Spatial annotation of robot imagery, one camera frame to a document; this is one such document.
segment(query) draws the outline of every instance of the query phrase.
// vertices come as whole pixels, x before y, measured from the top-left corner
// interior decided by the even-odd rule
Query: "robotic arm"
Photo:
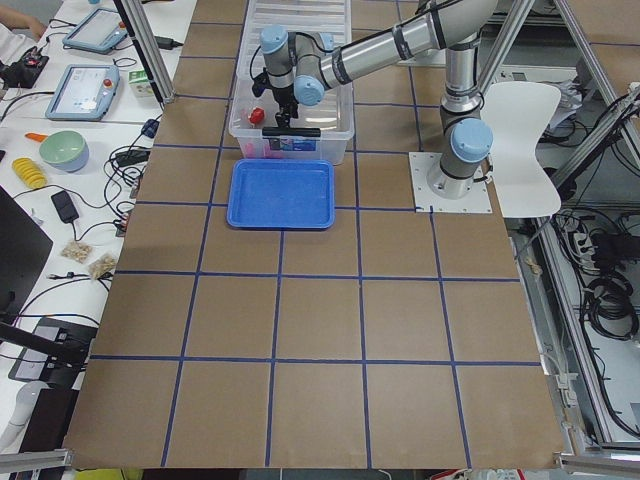
[[[265,28],[260,46],[264,71],[254,78],[253,93],[272,90],[280,107],[278,127],[289,128],[298,104],[320,103],[326,90],[408,60],[429,49],[447,49],[446,90],[441,119],[446,139],[438,168],[429,173],[434,192],[460,198],[471,188],[478,165],[493,141],[480,119],[482,96],[477,90],[479,30],[498,0],[420,0],[413,18],[356,42],[333,49],[322,34],[287,32],[279,25]]]

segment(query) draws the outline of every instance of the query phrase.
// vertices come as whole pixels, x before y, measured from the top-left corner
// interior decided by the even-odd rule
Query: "blue tray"
[[[333,165],[325,160],[240,160],[227,222],[239,228],[329,228],[335,220]]]

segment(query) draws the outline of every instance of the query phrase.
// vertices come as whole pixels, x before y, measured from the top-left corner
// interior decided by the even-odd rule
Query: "yellow coiled object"
[[[13,171],[29,188],[42,188],[47,184],[47,179],[33,160],[27,157],[17,158],[11,164]]]

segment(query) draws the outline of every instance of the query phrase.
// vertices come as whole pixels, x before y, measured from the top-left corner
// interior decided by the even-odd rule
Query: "green bowl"
[[[87,164],[89,147],[78,132],[63,130],[49,135],[42,142],[40,156],[52,167],[65,172],[75,172]]]

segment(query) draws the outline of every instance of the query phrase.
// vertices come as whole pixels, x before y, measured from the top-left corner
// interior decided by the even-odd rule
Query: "clear plastic bin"
[[[280,136],[265,138],[263,126],[275,127],[278,105],[271,92],[255,98],[251,93],[251,80],[236,82],[229,132],[240,143],[245,158],[295,158],[327,160],[334,165],[342,163],[347,143],[353,137],[353,89],[351,85],[328,91],[315,107],[299,106],[299,118],[291,120],[292,127],[320,129],[320,138]],[[254,127],[249,116],[254,108],[265,111],[265,121]]]
[[[251,92],[249,72],[251,57],[259,45],[264,27],[279,24],[289,31],[327,32],[335,45],[351,41],[351,12],[348,0],[251,0],[247,11],[233,91],[229,133],[240,144],[245,158],[292,158],[327,160],[342,163],[349,140],[353,137],[353,87],[340,86],[326,92],[315,107],[300,105],[299,118],[291,119],[297,128],[319,128],[320,138],[280,136],[265,138],[262,127],[275,127],[278,105],[270,91],[261,98]],[[253,75],[262,71],[262,55],[257,55]],[[258,127],[249,122],[254,108],[265,111],[265,120]]]

